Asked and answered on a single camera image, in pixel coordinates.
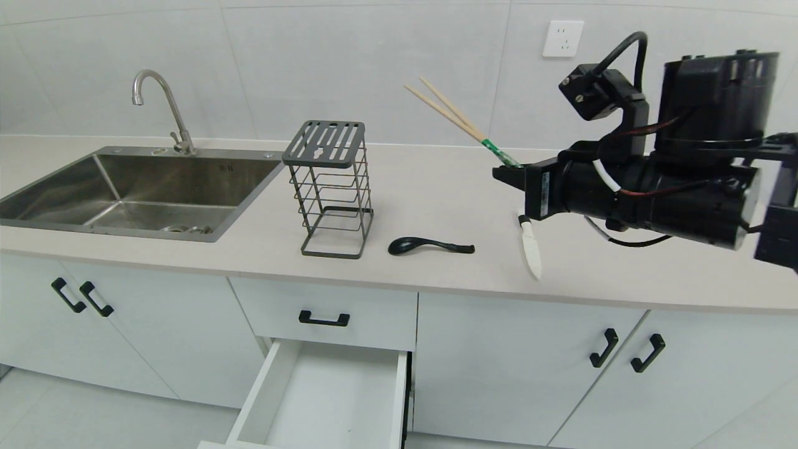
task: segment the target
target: white cabinet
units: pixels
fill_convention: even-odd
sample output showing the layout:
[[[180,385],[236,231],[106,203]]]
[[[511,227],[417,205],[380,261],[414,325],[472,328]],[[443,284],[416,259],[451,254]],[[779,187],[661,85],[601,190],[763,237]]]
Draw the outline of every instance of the white cabinet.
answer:
[[[231,278],[256,335],[412,351],[417,293]]]
[[[64,266],[180,399],[241,408],[264,355],[227,278]]]
[[[3,254],[0,278],[0,363],[176,397],[108,319],[86,303],[79,284],[57,260]],[[58,279],[63,298],[52,287]]]
[[[250,449],[400,449],[406,352],[276,340],[227,439]]]
[[[413,431],[548,444],[644,312],[421,293]]]
[[[796,352],[798,316],[652,311],[552,446],[688,449],[791,379]]]

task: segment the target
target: sink basin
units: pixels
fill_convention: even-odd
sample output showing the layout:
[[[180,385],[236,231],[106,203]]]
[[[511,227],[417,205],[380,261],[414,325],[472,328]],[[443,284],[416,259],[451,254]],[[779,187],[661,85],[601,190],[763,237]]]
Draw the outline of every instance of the sink basin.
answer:
[[[277,176],[280,152],[108,146],[0,201],[0,225],[212,242]]]

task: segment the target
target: white countertop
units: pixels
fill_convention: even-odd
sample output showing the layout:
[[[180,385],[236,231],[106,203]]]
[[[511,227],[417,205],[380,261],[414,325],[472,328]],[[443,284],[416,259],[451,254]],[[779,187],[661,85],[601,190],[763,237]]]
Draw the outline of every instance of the white countertop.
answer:
[[[106,145],[159,146],[140,137],[0,136],[0,195]],[[286,142],[196,139],[202,148],[285,149]],[[671,239],[650,248],[605,242],[582,217],[533,222],[543,279],[528,272],[519,242],[523,193],[492,179],[485,149],[369,145],[374,223],[360,260],[302,256],[302,217],[283,170],[215,243],[0,227],[0,252],[225,276],[510,296],[580,304],[798,314],[798,276],[753,259],[756,236],[732,252]],[[521,161],[555,153],[511,151]],[[625,232],[626,240],[652,234]],[[390,256],[399,236],[474,244]]]

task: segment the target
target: chopsticks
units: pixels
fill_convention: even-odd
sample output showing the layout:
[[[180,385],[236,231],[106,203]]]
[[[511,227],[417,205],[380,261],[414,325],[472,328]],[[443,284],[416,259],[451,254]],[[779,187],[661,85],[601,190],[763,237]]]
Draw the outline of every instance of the chopsticks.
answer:
[[[424,83],[424,85],[427,86],[427,89],[429,89],[438,98],[438,100],[440,100],[441,103],[446,105],[446,107],[449,108],[449,110],[452,111],[452,112],[449,112],[448,110],[443,109],[436,102],[430,100],[424,94],[422,94],[421,92],[415,90],[414,88],[410,87],[409,85],[405,85],[405,89],[409,90],[413,95],[418,97],[419,100],[421,100],[424,103],[426,103],[429,107],[431,107],[434,110],[436,110],[440,115],[448,118],[448,120],[450,122],[452,122],[455,125],[457,125],[458,128],[460,128],[463,131],[465,131],[466,134],[468,134],[469,136],[473,137],[474,140],[476,140],[479,143],[481,143],[485,148],[491,150],[491,153],[496,155],[496,157],[499,158],[499,160],[502,162],[502,164],[505,164],[508,167],[520,167],[521,166],[521,164],[519,164],[518,161],[516,161],[515,159],[510,157],[509,154],[507,154],[504,151],[500,150],[496,145],[493,145],[493,142],[491,142],[490,139],[488,139],[488,136],[486,136],[484,133],[479,131],[478,128],[476,127],[476,125],[474,125],[474,123],[471,122],[468,119],[468,117],[465,116],[465,114],[463,114],[456,106],[454,106],[454,104],[445,95],[443,95],[440,92],[440,90],[436,89],[435,86],[432,85],[432,83],[430,83],[429,81],[425,80],[424,77],[419,77],[419,79],[421,80],[422,83]]]

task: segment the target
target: electrical outlet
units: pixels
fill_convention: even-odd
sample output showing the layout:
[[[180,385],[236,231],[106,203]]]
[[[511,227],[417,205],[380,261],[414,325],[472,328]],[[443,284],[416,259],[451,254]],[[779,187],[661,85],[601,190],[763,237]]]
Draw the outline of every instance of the electrical outlet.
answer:
[[[573,58],[582,37],[585,22],[581,20],[552,20],[546,44],[543,46],[545,58]]]

